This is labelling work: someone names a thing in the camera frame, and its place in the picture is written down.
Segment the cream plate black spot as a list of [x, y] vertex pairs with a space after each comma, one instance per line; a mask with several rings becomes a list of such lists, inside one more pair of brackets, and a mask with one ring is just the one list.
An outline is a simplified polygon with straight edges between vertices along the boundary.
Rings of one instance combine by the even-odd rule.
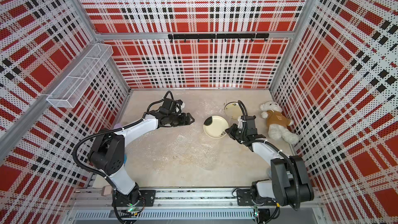
[[221, 139], [229, 128], [228, 122], [221, 116], [210, 116], [203, 124], [204, 132], [212, 139]]

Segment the cream dinner plate black characters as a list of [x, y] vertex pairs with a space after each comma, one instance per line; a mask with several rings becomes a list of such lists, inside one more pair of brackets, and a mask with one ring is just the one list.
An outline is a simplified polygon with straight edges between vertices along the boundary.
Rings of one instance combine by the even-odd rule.
[[243, 114], [238, 102], [227, 103], [224, 107], [224, 112], [231, 119], [238, 119]]

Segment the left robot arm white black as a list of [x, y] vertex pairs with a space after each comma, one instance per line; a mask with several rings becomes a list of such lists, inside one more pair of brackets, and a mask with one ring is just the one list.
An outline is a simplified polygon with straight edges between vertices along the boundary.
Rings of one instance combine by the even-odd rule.
[[[121, 200], [127, 205], [136, 205], [142, 198], [138, 184], [128, 175], [125, 165], [125, 147], [146, 133], [159, 128], [191, 125], [195, 119], [190, 113], [164, 114], [159, 111], [144, 113], [142, 118], [117, 129], [103, 129], [79, 141], [72, 151], [78, 167], [101, 176], [113, 189], [113, 206]], [[93, 140], [88, 153], [88, 161], [93, 168], [83, 164], [78, 158], [78, 150], [85, 142]]]

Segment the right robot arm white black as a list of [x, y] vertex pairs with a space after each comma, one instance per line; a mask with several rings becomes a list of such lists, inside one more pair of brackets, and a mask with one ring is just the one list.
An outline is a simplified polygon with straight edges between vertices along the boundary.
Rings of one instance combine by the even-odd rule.
[[256, 128], [256, 116], [250, 116], [242, 101], [238, 101], [241, 116], [238, 123], [226, 129], [226, 134], [259, 155], [271, 167], [268, 180], [254, 181], [250, 197], [254, 205], [265, 205], [274, 200], [281, 206], [298, 211], [303, 202], [313, 201], [315, 193], [307, 175], [304, 161], [299, 156], [287, 156], [270, 143]]

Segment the white teddy bear brown shirt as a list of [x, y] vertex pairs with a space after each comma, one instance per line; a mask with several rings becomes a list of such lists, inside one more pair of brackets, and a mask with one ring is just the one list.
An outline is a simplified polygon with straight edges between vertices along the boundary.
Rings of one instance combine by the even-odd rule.
[[290, 145], [299, 142], [299, 136], [292, 133], [288, 127], [293, 125], [293, 120], [285, 117], [282, 113], [281, 106], [274, 102], [268, 101], [260, 105], [262, 111], [261, 117], [266, 120], [268, 135], [273, 140], [284, 140]]

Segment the small beige box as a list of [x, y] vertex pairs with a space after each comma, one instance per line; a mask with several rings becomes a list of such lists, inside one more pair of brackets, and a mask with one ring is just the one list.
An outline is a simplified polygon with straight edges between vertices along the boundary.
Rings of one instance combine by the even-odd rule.
[[105, 186], [102, 188], [101, 196], [108, 197], [111, 196], [113, 192], [112, 186]]

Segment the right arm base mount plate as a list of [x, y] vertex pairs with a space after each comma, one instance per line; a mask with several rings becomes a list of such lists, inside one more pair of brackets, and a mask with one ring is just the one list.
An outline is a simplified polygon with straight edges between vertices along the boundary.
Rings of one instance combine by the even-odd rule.
[[237, 200], [238, 206], [276, 206], [276, 202], [272, 198], [262, 198], [256, 200], [250, 189], [235, 188], [232, 196]]

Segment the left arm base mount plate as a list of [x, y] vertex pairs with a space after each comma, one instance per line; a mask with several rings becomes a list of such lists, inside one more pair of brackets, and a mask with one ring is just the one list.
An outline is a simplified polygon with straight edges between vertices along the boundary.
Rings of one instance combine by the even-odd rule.
[[114, 191], [112, 207], [152, 207], [155, 200], [155, 190], [134, 190], [128, 195]]

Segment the black wall hook rail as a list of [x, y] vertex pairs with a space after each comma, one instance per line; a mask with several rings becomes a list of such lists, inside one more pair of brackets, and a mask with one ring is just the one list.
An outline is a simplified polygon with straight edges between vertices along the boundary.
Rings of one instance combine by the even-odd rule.
[[268, 39], [269, 33], [229, 33], [229, 34], [169, 34], [169, 40], [188, 40], [188, 39]]

